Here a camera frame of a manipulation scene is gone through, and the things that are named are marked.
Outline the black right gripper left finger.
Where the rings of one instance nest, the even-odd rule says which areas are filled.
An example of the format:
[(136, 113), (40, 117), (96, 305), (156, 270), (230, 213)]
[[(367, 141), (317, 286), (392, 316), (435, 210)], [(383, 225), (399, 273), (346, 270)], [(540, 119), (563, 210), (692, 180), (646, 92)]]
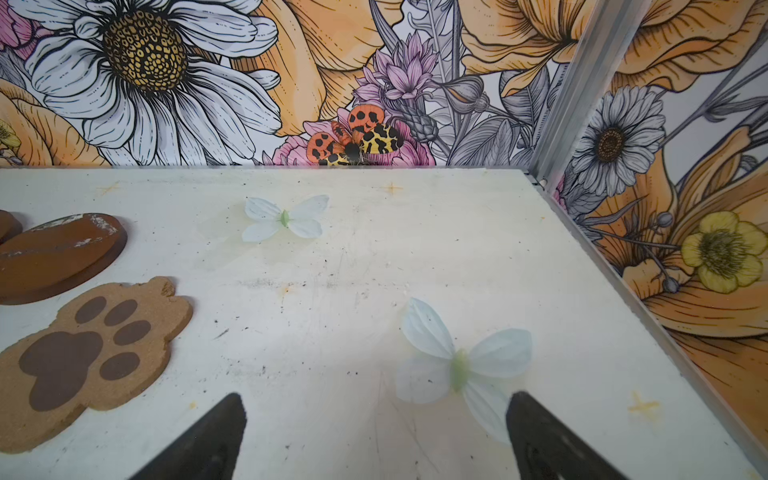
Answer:
[(231, 479), (247, 424), (241, 396), (230, 393), (138, 470), (140, 479)]

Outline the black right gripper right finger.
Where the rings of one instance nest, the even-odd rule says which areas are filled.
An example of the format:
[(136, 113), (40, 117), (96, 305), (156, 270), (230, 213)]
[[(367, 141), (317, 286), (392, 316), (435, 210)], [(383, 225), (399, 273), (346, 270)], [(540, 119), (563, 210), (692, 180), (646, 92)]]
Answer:
[(526, 391), (512, 395), (506, 426), (524, 480), (626, 480), (623, 473)]

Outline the brown round wooden coaster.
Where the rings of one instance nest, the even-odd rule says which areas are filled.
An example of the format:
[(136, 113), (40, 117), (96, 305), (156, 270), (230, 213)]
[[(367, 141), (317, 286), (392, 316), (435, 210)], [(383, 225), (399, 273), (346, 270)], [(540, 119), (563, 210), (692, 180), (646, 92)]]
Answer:
[(120, 221), (82, 213), (46, 222), (1, 245), (1, 303), (45, 300), (93, 278), (127, 243)]

